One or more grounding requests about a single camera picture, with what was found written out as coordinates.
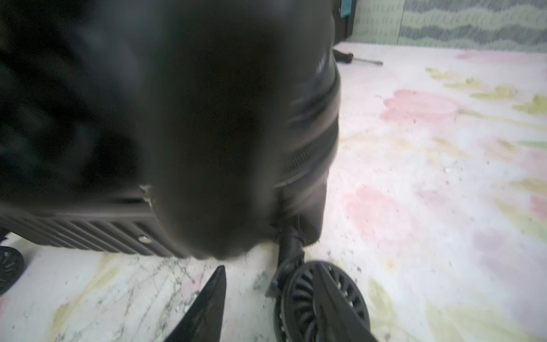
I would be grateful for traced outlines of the pink floral table mat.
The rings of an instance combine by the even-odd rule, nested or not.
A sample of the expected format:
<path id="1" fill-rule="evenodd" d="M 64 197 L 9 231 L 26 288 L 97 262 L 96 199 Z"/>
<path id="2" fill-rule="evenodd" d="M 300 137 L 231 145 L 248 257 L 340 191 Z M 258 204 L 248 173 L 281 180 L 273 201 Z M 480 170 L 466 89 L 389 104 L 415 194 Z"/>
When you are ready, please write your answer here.
<path id="1" fill-rule="evenodd" d="M 546 340 L 546 56 L 342 44 L 340 145 L 308 260 L 353 277 L 380 341 Z M 162 341 L 215 260 L 9 244 L 3 341 Z"/>

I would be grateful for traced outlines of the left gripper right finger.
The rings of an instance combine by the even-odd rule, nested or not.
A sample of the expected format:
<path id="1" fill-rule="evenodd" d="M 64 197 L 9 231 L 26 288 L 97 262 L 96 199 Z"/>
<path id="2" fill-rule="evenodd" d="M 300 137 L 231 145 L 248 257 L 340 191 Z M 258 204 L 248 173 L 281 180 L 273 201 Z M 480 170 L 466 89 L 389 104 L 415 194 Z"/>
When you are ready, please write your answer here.
<path id="1" fill-rule="evenodd" d="M 323 265 L 314 267 L 313 290 L 317 341 L 377 341 L 370 326 L 360 320 Z"/>

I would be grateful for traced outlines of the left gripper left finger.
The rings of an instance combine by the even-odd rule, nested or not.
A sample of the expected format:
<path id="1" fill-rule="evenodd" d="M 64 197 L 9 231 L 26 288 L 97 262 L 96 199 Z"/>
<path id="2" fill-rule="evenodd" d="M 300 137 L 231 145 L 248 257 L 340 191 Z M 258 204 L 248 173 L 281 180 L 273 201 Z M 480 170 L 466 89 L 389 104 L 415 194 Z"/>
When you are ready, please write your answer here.
<path id="1" fill-rule="evenodd" d="M 165 342 L 219 342 L 226 299 L 226 270 L 215 269 Z"/>

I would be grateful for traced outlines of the black-handled screwdriver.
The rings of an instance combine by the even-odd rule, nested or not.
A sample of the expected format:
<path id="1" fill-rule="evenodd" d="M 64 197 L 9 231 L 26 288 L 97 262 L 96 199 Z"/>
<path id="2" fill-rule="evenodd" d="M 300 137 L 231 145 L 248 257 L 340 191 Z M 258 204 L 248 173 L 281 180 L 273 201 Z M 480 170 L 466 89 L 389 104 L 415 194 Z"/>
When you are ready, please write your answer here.
<path id="1" fill-rule="evenodd" d="M 353 62 L 359 62 L 364 64 L 370 64 L 374 66 L 384 66 L 384 63 L 382 61 L 373 61 L 373 60 L 367 60 L 364 58 L 357 58 L 354 57 L 352 53 L 344 53 L 338 50 L 333 49 L 333 56 L 338 63 L 343 64 L 352 64 Z"/>

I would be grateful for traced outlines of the black ribbed hard-shell suitcase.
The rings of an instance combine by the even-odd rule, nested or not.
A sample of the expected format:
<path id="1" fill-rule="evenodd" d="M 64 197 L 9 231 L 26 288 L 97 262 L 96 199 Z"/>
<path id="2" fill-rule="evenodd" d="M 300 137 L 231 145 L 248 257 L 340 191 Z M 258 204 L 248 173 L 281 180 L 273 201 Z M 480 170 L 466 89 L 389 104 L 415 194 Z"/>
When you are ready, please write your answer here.
<path id="1" fill-rule="evenodd" d="M 279 247 L 278 341 L 317 341 L 339 138 L 333 1 L 3 1 L 1 236 L 196 259 Z"/>

